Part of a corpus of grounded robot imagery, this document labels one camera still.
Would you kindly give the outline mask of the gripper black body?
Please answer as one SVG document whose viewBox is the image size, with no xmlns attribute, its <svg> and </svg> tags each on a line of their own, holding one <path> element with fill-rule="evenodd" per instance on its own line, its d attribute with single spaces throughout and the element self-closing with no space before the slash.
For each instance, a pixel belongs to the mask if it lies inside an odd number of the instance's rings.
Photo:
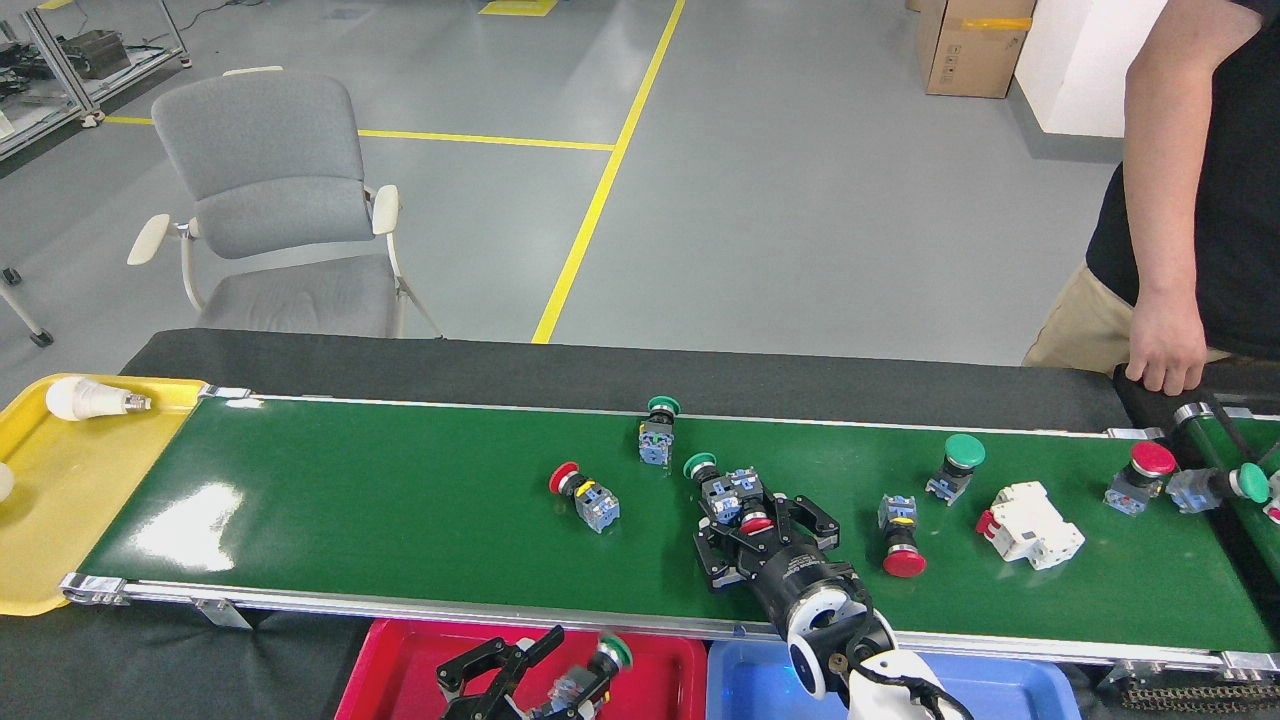
<svg viewBox="0 0 1280 720">
<path fill-rule="evenodd" d="M 815 619 L 828 623 L 855 618 L 858 577 L 849 562 L 829 561 L 814 544 L 769 546 L 745 553 L 745 580 L 780 633 L 808 632 Z"/>
</svg>

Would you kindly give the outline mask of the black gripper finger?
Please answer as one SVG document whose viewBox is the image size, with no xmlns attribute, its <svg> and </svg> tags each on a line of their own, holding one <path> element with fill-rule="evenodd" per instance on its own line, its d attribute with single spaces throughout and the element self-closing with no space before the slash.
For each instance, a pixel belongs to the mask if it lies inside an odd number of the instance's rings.
<svg viewBox="0 0 1280 720">
<path fill-rule="evenodd" d="M 812 544 L 822 551 L 840 544 L 840 524 L 806 496 L 790 498 L 774 495 L 771 506 L 773 527 L 768 530 L 768 550 L 785 546 Z"/>
<path fill-rule="evenodd" d="M 754 532 L 709 518 L 698 521 L 694 544 L 712 592 L 744 584 L 753 596 L 760 597 L 756 575 L 763 564 L 763 525 L 756 520 L 748 524 L 755 525 Z"/>
<path fill-rule="evenodd" d="M 603 703 L 613 671 L 571 667 L 548 691 L 545 719 L 594 719 Z"/>
<path fill-rule="evenodd" d="M 509 643 L 493 637 L 440 664 L 436 684 L 445 697 L 443 719 L 530 719 L 515 702 L 515 692 L 531 667 L 564 642 L 564 629 L 553 626 L 538 641 Z"/>
</svg>

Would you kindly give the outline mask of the person's right hand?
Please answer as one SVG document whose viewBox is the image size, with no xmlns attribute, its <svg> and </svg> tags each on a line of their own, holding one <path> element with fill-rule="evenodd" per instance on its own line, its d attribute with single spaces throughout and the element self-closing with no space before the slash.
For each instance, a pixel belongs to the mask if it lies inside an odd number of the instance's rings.
<svg viewBox="0 0 1280 720">
<path fill-rule="evenodd" d="M 1130 327 L 1125 377 L 1151 392 L 1176 396 L 1198 387 L 1208 347 L 1196 291 L 1143 290 Z"/>
</svg>

